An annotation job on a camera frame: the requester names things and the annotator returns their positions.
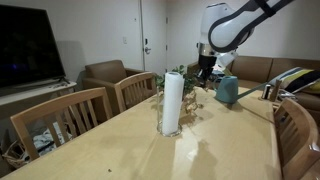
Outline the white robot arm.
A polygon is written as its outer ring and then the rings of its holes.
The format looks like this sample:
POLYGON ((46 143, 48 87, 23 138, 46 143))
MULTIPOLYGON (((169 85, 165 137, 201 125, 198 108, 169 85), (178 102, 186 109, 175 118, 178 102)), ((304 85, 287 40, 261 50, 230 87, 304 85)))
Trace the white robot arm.
POLYGON ((227 3, 217 3, 205 8, 197 43, 198 65, 195 77, 205 86, 213 66, 225 68, 237 56, 236 49, 254 32, 256 26, 275 15, 293 0, 248 0, 238 10, 227 3))

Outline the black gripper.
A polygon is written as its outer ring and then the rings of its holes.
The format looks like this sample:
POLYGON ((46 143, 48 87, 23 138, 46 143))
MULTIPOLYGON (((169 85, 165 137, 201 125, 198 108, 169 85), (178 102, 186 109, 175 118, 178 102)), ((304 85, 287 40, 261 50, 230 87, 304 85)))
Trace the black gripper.
POLYGON ((213 66, 216 64, 216 57, 200 55, 198 59, 198 64, 200 66, 200 76, 198 77, 200 85, 204 86, 205 81, 203 78, 207 78, 206 86, 212 86, 213 80, 210 75, 212 73, 213 66))

